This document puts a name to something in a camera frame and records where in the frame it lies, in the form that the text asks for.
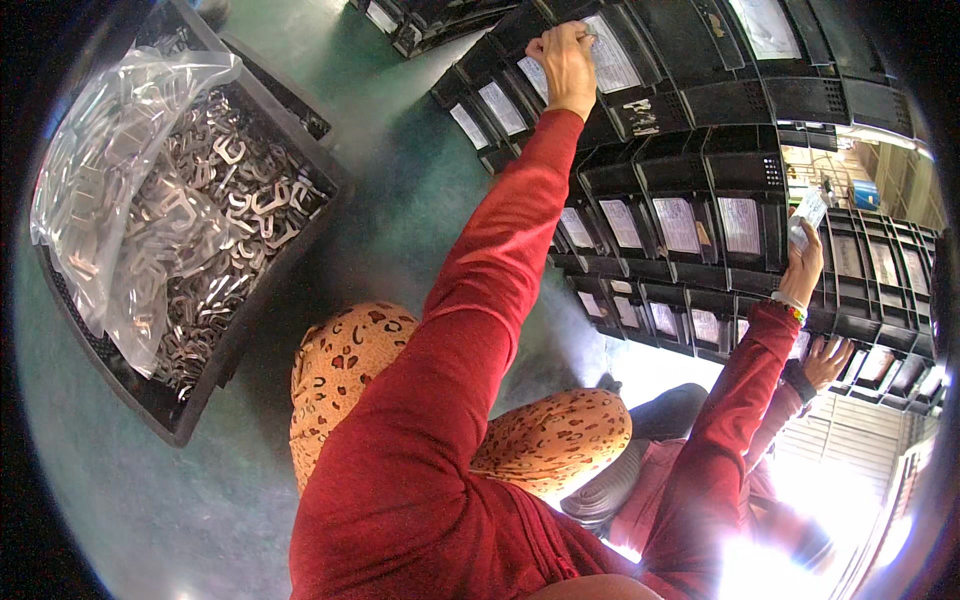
hand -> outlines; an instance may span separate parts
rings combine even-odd
[[[587,122],[597,100],[597,81],[590,57],[590,46],[595,40],[596,36],[587,33],[587,25],[570,21],[527,44],[527,56],[539,62],[546,73],[550,98],[547,110],[566,108]]]
[[[793,211],[793,208],[787,211],[788,215],[792,215]],[[790,264],[780,279],[780,291],[799,302],[803,308],[807,308],[813,288],[820,279],[820,272],[824,270],[824,250],[820,245],[820,236],[810,223],[802,219],[800,225],[804,228],[809,245],[800,252],[800,249],[790,242]]]
[[[856,347],[850,340],[833,338],[828,345],[824,338],[817,337],[804,360],[804,375],[817,392],[825,390],[847,366]]]

red sleeve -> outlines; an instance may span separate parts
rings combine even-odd
[[[466,309],[503,323],[510,336],[504,372],[516,355],[520,326],[540,293],[583,128],[583,119],[569,110],[548,110],[540,117],[522,156],[473,212],[423,307],[425,324]]]
[[[545,585],[504,485],[468,469],[537,299],[583,126],[568,111],[542,116],[450,251],[417,332],[330,433],[294,524],[293,598]]]
[[[747,336],[677,457],[643,550],[640,578],[667,600],[717,596],[724,542],[738,531],[743,455],[799,331],[797,320],[772,302],[755,306]]]
[[[750,442],[750,450],[743,457],[747,472],[751,472],[766,454],[783,427],[804,409],[804,401],[789,383],[781,383],[770,399],[770,408]]]

black plastic bin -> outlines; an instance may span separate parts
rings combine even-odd
[[[227,46],[182,0],[168,0],[157,7],[137,37],[137,43],[150,44],[165,35],[180,36],[194,50],[228,51]],[[256,287],[237,309],[185,402],[178,402],[176,393],[163,383],[145,379],[134,372],[108,338],[98,339],[90,334],[66,293],[62,276],[53,270],[48,250],[37,247],[44,278],[60,309],[69,317],[68,322],[72,323],[74,334],[94,367],[124,403],[164,442],[175,447],[183,447],[190,440],[214,387],[226,386],[233,376],[270,295],[284,283],[296,262],[327,230],[334,212],[342,209],[353,194],[353,184],[347,174],[249,69],[244,68],[239,79],[221,89],[232,105],[253,115],[255,127],[265,138],[281,141],[292,155],[308,166],[311,180],[329,196],[330,202],[283,247],[259,276]]]

wrist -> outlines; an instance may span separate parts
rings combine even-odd
[[[560,101],[560,102],[551,102],[550,105],[543,110],[543,112],[547,112],[548,110],[569,110],[570,112],[574,113],[575,115],[583,119],[584,123],[586,123],[588,117],[590,117],[590,111],[593,110],[593,106],[590,106],[589,108],[585,109],[583,106],[576,106],[573,103],[565,103],[563,101]]]

metal parts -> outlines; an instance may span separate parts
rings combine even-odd
[[[167,139],[180,179],[219,206],[238,240],[167,282],[167,327],[154,378],[175,388],[180,401],[196,387],[259,274],[329,200],[300,160],[264,139],[256,125],[214,89],[186,111]],[[189,195],[164,199],[185,228],[191,223]],[[134,204],[142,200],[138,195]],[[132,211],[128,234],[136,233],[139,214]]]

